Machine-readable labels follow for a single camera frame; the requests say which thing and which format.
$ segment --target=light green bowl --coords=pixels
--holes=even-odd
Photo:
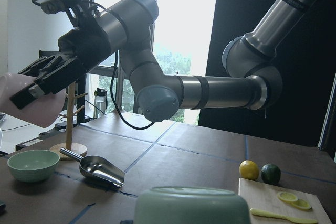
[[[250,224],[246,201],[229,190],[154,187],[136,203],[134,224]]]
[[[59,162],[59,155],[48,150],[20,152],[7,161],[12,176],[22,182],[38,182],[49,178]]]

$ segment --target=blue tape line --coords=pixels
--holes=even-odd
[[[117,193],[125,195],[125,196],[129,196],[129,197],[132,197],[132,198],[136,198],[136,199],[138,198],[138,195],[125,193],[124,191],[117,191]]]
[[[127,167],[126,168],[126,170],[125,170],[125,173],[127,173],[140,159],[142,159],[142,157],[144,156],[144,155],[146,155],[146,153],[147,152],[149,152],[149,150],[151,149],[151,148],[153,148],[153,146],[155,145],[155,144],[157,144],[158,143],[158,141],[167,133],[167,131],[169,131],[169,129],[172,127],[172,126],[174,126],[176,124],[176,122],[174,122],[172,125],[170,125],[169,127],[168,127],[168,129],[167,130],[165,130],[165,132],[163,132],[163,134],[154,142],[154,143],[152,143],[151,144],[151,146],[149,146],[148,148],[147,148],[147,150],[145,150],[129,167]]]
[[[163,147],[172,148],[172,149],[176,149],[176,150],[183,151],[183,152],[190,152],[190,153],[199,154],[199,155],[203,155],[203,156],[207,156],[207,157],[213,157],[213,158],[220,159],[220,160],[223,160],[223,161],[240,163],[240,161],[238,161],[238,160],[233,160],[233,159],[230,159],[230,158],[224,158],[224,157],[220,157],[220,156],[216,156],[216,155],[211,155],[211,154],[208,154],[208,153],[195,152],[195,151],[186,150],[186,149],[178,148],[178,147],[175,147],[175,146],[170,146],[170,145],[165,145],[165,144],[159,144],[159,143],[157,145],[160,145],[160,146],[163,146]]]
[[[97,130],[97,129],[92,128],[92,127],[87,126],[87,125],[80,124],[79,126],[84,127],[84,128],[88,128],[88,129],[91,129],[91,130],[94,130],[94,131],[97,131],[97,132],[102,132],[102,133],[106,133],[106,134],[109,134],[109,135],[113,135],[113,136],[120,136],[120,137],[129,138],[129,139],[133,139],[133,140],[138,140],[138,141],[143,141],[143,142],[147,142],[147,143],[152,143],[151,141],[139,139],[139,138],[136,138],[136,137],[125,136],[125,135],[120,135],[120,134],[116,134],[116,133],[111,133],[111,132],[108,132],[108,131]]]
[[[61,176],[61,177],[71,178],[69,175],[60,173],[60,172],[58,172],[58,171],[54,171],[54,174],[59,175],[59,176]]]
[[[84,208],[71,222],[69,222],[69,224],[74,224],[76,223],[77,220],[80,219],[80,217],[82,217],[92,206],[94,206],[96,203],[90,204],[88,206],[86,206],[86,208]]]
[[[244,136],[244,141],[245,141],[245,160],[248,160],[249,159],[249,155],[248,155],[247,135]]]
[[[286,171],[281,171],[281,172],[289,174],[289,175],[301,177],[301,178],[307,178],[307,179],[312,179],[312,180],[316,180],[316,181],[320,181],[320,182],[325,182],[325,183],[336,185],[336,182],[334,182],[334,181],[329,181],[329,180],[324,180],[324,179],[319,179],[319,178],[312,178],[312,177],[308,177],[308,176],[305,176],[305,175],[300,175],[300,174],[296,174],[296,173],[290,173],[290,172],[286,172]]]

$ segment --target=window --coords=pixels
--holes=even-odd
[[[119,0],[94,1],[109,7]],[[157,0],[159,17],[155,22],[153,53],[164,73],[205,75],[215,1]],[[114,56],[102,62],[102,65],[111,68],[114,65]],[[97,87],[107,89],[110,94],[110,81],[110,77],[102,74],[89,75],[91,102],[94,100],[93,92]],[[114,106],[109,105],[107,112],[113,109]],[[122,109],[138,112],[134,92],[128,80],[123,81]],[[198,115],[199,110],[179,110],[171,120],[197,124]]]

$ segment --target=white wall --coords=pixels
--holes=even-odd
[[[0,0],[0,75],[7,72],[8,69],[8,23],[7,6],[8,0]]]
[[[47,15],[31,0],[8,0],[8,72],[25,68],[38,59],[40,50],[58,51],[58,38],[71,29],[65,13]]]

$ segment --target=lemon slice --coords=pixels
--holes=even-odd
[[[292,206],[302,209],[302,210],[309,210],[311,208],[311,205],[305,201],[304,199],[298,199],[295,202],[290,203]]]
[[[287,191],[280,191],[277,193],[279,199],[286,203],[293,203],[299,200],[298,196]]]

